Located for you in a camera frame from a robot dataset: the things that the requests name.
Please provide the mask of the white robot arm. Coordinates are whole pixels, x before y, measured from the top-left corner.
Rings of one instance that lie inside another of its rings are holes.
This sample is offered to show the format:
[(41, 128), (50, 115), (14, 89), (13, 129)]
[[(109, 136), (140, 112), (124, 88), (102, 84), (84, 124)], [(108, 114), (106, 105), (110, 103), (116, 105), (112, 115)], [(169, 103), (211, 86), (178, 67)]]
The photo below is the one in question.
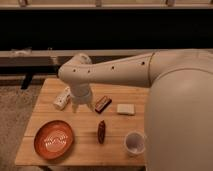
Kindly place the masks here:
[(91, 83), (147, 87), (147, 171), (213, 171), (213, 54), (158, 51), (93, 64), (77, 54), (58, 76), (81, 103)]

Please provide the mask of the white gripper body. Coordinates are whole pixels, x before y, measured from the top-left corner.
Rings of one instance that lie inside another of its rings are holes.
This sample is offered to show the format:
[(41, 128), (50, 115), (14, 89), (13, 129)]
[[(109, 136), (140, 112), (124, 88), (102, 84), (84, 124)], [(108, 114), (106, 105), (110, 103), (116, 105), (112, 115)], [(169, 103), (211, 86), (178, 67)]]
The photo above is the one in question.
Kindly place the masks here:
[(92, 101), (92, 90), (89, 84), (77, 84), (70, 86), (72, 102), (75, 104), (87, 104)]

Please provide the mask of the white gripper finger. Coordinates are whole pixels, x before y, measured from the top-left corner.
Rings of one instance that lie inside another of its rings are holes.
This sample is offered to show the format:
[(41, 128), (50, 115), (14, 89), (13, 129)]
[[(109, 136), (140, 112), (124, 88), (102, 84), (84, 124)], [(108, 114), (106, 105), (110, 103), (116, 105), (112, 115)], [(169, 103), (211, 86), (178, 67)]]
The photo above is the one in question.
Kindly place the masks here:
[(95, 107), (94, 107), (94, 105), (93, 105), (92, 102), (87, 103), (87, 107), (88, 107), (92, 112), (95, 111)]
[(72, 112), (73, 112), (73, 113), (76, 113), (76, 112), (77, 112), (78, 106), (79, 106), (78, 104), (72, 103)]

